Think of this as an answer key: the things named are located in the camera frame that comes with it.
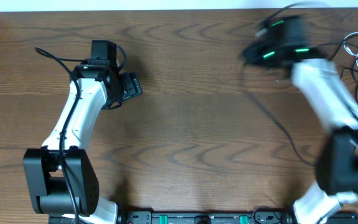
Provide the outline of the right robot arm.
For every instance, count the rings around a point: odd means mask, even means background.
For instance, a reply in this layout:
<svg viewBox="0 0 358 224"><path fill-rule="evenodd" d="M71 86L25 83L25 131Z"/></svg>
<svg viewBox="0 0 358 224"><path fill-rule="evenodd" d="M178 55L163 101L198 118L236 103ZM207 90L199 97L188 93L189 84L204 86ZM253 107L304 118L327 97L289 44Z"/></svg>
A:
<svg viewBox="0 0 358 224"><path fill-rule="evenodd" d="M315 181L282 217L282 223L327 223L345 204L358 201L358 103L304 28L300 16L269 16L242 56L246 64L288 70L329 134L314 164Z"/></svg>

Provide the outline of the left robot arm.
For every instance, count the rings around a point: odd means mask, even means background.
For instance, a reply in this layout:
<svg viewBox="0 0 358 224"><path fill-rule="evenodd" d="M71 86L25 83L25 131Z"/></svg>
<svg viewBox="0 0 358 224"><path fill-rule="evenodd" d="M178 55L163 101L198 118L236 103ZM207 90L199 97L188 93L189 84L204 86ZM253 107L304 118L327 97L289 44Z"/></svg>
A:
<svg viewBox="0 0 358 224"><path fill-rule="evenodd" d="M142 94L135 73L123 72L122 47L108 40L93 40L91 56L78 60L73 70L50 52L36 52L58 62L70 79L64 109L40 148L26 150L24 172L32 207L52 223L119 223L117 203L102 198L88 157L93 129L102 110L114 110Z"/></svg>

